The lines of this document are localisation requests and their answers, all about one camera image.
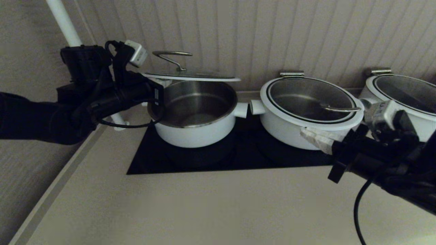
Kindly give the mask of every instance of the cooking pot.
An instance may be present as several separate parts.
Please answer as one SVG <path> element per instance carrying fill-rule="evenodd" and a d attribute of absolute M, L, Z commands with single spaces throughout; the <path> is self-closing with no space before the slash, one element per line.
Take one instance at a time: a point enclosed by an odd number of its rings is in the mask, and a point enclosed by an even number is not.
<path fill-rule="evenodd" d="M 341 135 L 363 119 L 361 101 L 343 88 L 303 72 L 282 72 L 262 86 L 261 100 L 251 101 L 253 115 L 276 139 L 301 149 L 319 150 L 300 135 L 303 127 Z"/>
<path fill-rule="evenodd" d="M 390 68 L 367 70 L 366 85 L 359 98 L 366 108 L 394 100 L 405 110 L 421 142 L 436 130 L 436 86 L 426 81 L 392 74 Z"/>
<path fill-rule="evenodd" d="M 247 116 L 248 103 L 238 103 L 235 90 L 225 83 L 240 79 L 214 72 L 190 71 L 163 56 L 190 56 L 190 53 L 155 51 L 153 54 L 178 66 L 174 73 L 143 73 L 155 81 L 175 80 L 164 89 L 165 114 L 155 124 L 157 133 L 166 142 L 185 148 L 208 146 L 230 133 L 235 117 Z M 147 109 L 156 120 L 162 108 L 148 103 Z"/>

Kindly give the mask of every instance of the wall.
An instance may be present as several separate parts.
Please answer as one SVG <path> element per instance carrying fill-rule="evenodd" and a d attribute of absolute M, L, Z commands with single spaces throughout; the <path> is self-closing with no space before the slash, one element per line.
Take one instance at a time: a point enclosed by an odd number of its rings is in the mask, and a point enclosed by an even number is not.
<path fill-rule="evenodd" d="M 189 67 L 237 75 L 258 90 L 279 71 L 363 87 L 365 67 L 433 80 L 433 0 L 76 0 L 97 43 L 132 39 L 149 51 L 194 54 Z M 148 59 L 141 70 L 168 69 Z"/>
<path fill-rule="evenodd" d="M 56 100 L 69 73 L 67 45 L 45 1 L 0 3 L 0 91 Z M 0 245 L 7 244 L 78 146 L 0 140 Z"/>
<path fill-rule="evenodd" d="M 74 0 L 64 1 L 86 44 L 132 39 L 149 51 L 184 50 L 188 67 L 237 75 L 257 90 L 277 72 L 302 69 L 362 87 L 362 69 L 433 80 L 432 0 Z M 54 101 L 69 75 L 66 42 L 42 0 L 0 3 L 0 91 Z M 174 69 L 156 57 L 142 71 Z M 0 141 L 0 244 L 6 244 L 77 146 Z"/>

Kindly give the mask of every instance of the countertop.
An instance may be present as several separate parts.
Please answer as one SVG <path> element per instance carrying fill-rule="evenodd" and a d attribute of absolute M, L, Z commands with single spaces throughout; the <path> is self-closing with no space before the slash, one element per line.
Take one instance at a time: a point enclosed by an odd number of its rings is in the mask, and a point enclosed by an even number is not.
<path fill-rule="evenodd" d="M 148 120 L 141 106 L 124 114 Z M 331 167 L 126 175 L 145 131 L 99 127 L 11 244 L 359 244 L 362 178 L 335 184 Z M 359 217 L 368 244 L 436 243 L 435 216 L 377 186 Z"/>

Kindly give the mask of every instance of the glass lid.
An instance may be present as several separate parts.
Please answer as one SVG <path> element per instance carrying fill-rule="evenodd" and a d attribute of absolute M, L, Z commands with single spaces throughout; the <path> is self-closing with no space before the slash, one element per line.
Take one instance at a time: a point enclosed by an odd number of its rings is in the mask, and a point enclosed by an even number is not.
<path fill-rule="evenodd" d="M 186 70 L 186 71 L 174 71 L 174 72 L 145 72 L 149 75 L 157 76 L 168 76 L 168 77 L 180 77 L 183 80 L 189 80 L 188 78 L 220 78 L 220 79 L 231 79 L 234 76 L 220 74 L 214 71 L 196 71 L 196 70 Z"/>
<path fill-rule="evenodd" d="M 388 75 L 374 79 L 374 86 L 385 96 L 422 112 L 436 114 L 436 86 L 423 80 Z"/>
<path fill-rule="evenodd" d="M 360 110 L 341 88 L 313 78 L 277 80 L 268 86 L 267 96 L 282 112 L 306 121 L 338 123 L 355 114 L 344 109 Z"/>
<path fill-rule="evenodd" d="M 173 63 L 177 66 L 174 71 L 167 72 L 145 72 L 144 75 L 150 78 L 176 79 L 176 80 L 193 80 L 193 81 L 223 81 L 238 82 L 240 79 L 234 76 L 220 74 L 215 71 L 198 71 L 195 69 L 186 69 L 182 65 L 164 55 L 182 55 L 192 56 L 191 53 L 182 51 L 153 51 L 153 54 L 163 60 Z"/>

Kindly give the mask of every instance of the lid handle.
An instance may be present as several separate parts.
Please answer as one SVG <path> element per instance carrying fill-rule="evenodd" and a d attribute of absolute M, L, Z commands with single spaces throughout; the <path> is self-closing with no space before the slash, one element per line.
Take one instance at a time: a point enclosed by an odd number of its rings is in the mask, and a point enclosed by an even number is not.
<path fill-rule="evenodd" d="M 392 69 L 389 67 L 383 67 L 383 68 L 368 68 L 364 71 L 365 75 L 370 76 L 383 76 L 383 75 L 392 75 Z"/>
<path fill-rule="evenodd" d="M 353 108 L 335 108 L 335 107 L 330 107 L 330 105 L 328 104 L 320 104 L 320 106 L 327 110 L 327 111 L 332 111 L 332 112 L 358 112 L 360 110 L 362 110 L 362 108 L 360 107 L 353 107 Z"/>
<path fill-rule="evenodd" d="M 166 57 L 166 56 L 163 56 L 163 55 L 164 55 L 164 54 L 167 54 L 167 55 L 184 55 L 184 56 L 192 56 L 191 53 L 188 53 L 188 52 L 181 52 L 181 51 L 153 51 L 153 54 L 154 54 L 155 56 L 161 58 L 161 59 L 164 59 L 164 60 L 166 60 L 166 61 L 168 61 L 168 62 L 171 62 L 171 63 L 177 65 L 177 70 L 178 70 L 178 71 L 186 71 L 186 69 L 183 68 L 183 67 L 180 65 L 179 62 L 177 62 L 177 61 L 175 61 L 175 60 L 172 60 L 172 59 L 170 59 L 170 58 L 168 58 L 168 57 Z"/>
<path fill-rule="evenodd" d="M 282 78 L 304 78 L 304 71 L 284 71 L 280 73 Z"/>

